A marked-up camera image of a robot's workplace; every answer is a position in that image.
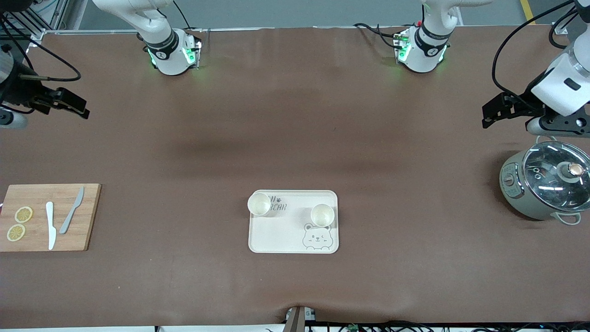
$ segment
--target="white cup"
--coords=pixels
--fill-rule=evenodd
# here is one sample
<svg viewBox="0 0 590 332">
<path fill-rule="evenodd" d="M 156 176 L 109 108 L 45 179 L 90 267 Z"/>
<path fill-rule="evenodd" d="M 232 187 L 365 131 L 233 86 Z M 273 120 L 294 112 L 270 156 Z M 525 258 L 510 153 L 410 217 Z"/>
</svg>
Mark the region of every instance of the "white cup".
<svg viewBox="0 0 590 332">
<path fill-rule="evenodd" d="M 270 211 L 270 198 L 263 193 L 254 193 L 248 198 L 248 210 L 255 216 L 261 217 Z"/>
<path fill-rule="evenodd" d="M 334 222 L 334 209 L 325 204 L 318 204 L 312 209 L 312 222 L 319 227 L 328 227 Z"/>
</svg>

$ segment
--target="knife blade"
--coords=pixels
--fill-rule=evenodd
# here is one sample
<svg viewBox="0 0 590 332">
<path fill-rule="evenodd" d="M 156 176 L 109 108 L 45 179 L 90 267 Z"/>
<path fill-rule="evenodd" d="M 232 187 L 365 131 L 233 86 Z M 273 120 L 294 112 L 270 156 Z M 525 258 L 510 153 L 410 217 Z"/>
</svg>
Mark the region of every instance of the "knife blade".
<svg viewBox="0 0 590 332">
<path fill-rule="evenodd" d="M 84 186 L 80 188 L 80 191 L 78 192 L 78 197 L 76 197 L 76 200 L 74 201 L 74 205 L 72 206 L 70 213 L 68 213 L 68 216 L 65 218 L 64 223 L 61 225 L 60 234 L 65 234 L 68 231 L 68 227 L 70 227 L 70 222 L 72 221 L 72 217 L 74 216 L 74 211 L 78 208 L 78 206 L 80 206 L 80 204 L 82 204 L 83 197 Z"/>
<path fill-rule="evenodd" d="M 47 211 L 47 227 L 49 228 L 49 250 L 53 250 L 57 236 L 57 229 L 53 227 L 53 202 L 47 202 L 45 210 Z"/>
</svg>

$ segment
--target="cutting board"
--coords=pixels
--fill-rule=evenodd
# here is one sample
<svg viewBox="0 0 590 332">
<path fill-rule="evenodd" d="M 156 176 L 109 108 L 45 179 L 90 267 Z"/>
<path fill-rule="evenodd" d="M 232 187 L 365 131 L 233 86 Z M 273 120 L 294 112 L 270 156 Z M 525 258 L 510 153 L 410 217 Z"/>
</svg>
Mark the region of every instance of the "cutting board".
<svg viewBox="0 0 590 332">
<path fill-rule="evenodd" d="M 60 227 L 70 212 L 80 187 L 84 186 L 82 204 L 74 212 L 66 234 L 60 234 Z M 14 184 L 8 187 L 2 213 L 0 214 L 0 252 L 49 251 L 49 234 L 45 204 L 54 204 L 53 226 L 57 229 L 55 246 L 52 251 L 74 251 L 88 249 L 90 232 L 99 202 L 100 184 Z M 23 223 L 26 228 L 22 239 L 10 242 L 6 237 L 8 229 L 17 224 L 14 214 L 23 206 L 33 209 L 31 220 Z"/>
</svg>

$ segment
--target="tabletop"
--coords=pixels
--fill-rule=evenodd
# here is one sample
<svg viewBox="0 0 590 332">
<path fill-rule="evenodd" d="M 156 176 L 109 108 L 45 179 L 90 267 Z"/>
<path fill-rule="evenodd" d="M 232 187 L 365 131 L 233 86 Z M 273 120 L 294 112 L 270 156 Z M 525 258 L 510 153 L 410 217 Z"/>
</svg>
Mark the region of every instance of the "tabletop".
<svg viewBox="0 0 590 332">
<path fill-rule="evenodd" d="M 512 29 L 458 27 L 427 74 L 366 30 L 211 32 L 201 68 L 176 77 L 134 35 L 46 35 L 82 72 L 46 85 L 87 99 L 90 119 L 52 110 L 0 131 L 0 197 L 103 186 L 88 251 L 0 254 L 0 327 L 277 323 L 295 305 L 331 321 L 590 320 L 590 214 L 567 227 L 513 210 L 500 167 L 534 137 L 525 118 L 481 128 Z M 557 55 L 548 29 L 506 47 L 505 86 L 523 91 Z M 338 251 L 251 252 L 261 188 L 334 191 Z"/>
</svg>

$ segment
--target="white tray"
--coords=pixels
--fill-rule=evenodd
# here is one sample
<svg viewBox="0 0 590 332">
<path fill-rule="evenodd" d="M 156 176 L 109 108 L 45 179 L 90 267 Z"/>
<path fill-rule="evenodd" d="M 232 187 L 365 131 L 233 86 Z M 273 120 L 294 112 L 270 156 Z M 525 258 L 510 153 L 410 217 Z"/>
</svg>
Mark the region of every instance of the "white tray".
<svg viewBox="0 0 590 332">
<path fill-rule="evenodd" d="M 271 210 L 250 214 L 248 246 L 257 253 L 334 253 L 338 250 L 338 197 L 331 190 L 257 190 L 270 197 Z M 317 227 L 312 208 L 327 204 L 336 217 L 328 227 Z"/>
</svg>

